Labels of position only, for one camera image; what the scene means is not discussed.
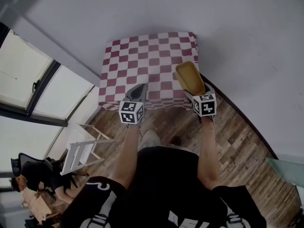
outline white chair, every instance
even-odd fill
[[[83,127],[94,129],[98,132],[98,137],[94,138]],[[109,143],[113,141],[113,139],[110,139],[93,125],[75,124],[66,145],[66,148],[68,149],[67,156],[60,174],[65,175],[85,166],[104,161],[104,158],[101,158],[94,153],[96,145],[98,143]],[[88,162],[90,154],[94,155],[97,160]]]

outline black shirt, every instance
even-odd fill
[[[265,228],[245,186],[210,191],[197,178],[198,156],[148,147],[138,153],[128,190],[92,177],[62,216],[63,228]]]
[[[40,182],[43,182],[45,187],[50,186],[51,170],[43,163],[26,162],[20,174],[28,180],[27,187],[33,191],[38,190]]]

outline floor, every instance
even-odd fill
[[[299,211],[300,199],[295,187],[281,181],[280,177],[266,162],[271,153],[258,136],[219,95],[218,114],[215,118],[218,155],[223,185],[246,185],[260,212],[267,220],[269,228],[285,228]],[[97,148],[97,153],[105,158],[102,164],[87,167],[90,176],[108,176],[119,153],[119,147],[126,133],[118,113],[107,110],[100,112],[92,120],[99,130],[114,138],[110,144]],[[141,133],[153,129],[166,145],[174,135],[181,137],[182,146],[195,152],[200,149],[201,125],[197,116],[183,108],[147,111],[141,125]]]

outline black and white marker cube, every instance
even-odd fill
[[[137,124],[144,115],[142,102],[121,101],[119,105],[120,121],[125,124]]]
[[[216,115],[217,100],[215,98],[215,94],[194,96],[193,109],[199,116]]]

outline black chair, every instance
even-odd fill
[[[47,157],[44,160],[39,160],[39,159],[35,159],[27,154],[24,153],[19,153],[18,155],[18,159],[11,159],[11,167],[12,167],[12,171],[15,177],[20,175],[21,172],[21,168],[22,166],[26,163],[26,162],[39,162],[39,163],[43,163],[45,164],[51,171],[53,170],[57,170],[57,171],[61,171],[62,167],[63,167],[63,162],[62,161],[55,161],[54,159],[51,159],[49,157]],[[78,188],[75,180],[73,179],[72,175],[78,175],[76,173],[69,173],[67,174],[67,176],[69,177],[70,181],[75,185],[76,188]],[[51,198],[53,200],[56,200],[54,194],[55,194],[55,190],[49,191],[48,189],[46,189],[47,187],[45,187],[45,190],[49,193],[49,195],[51,196]]]

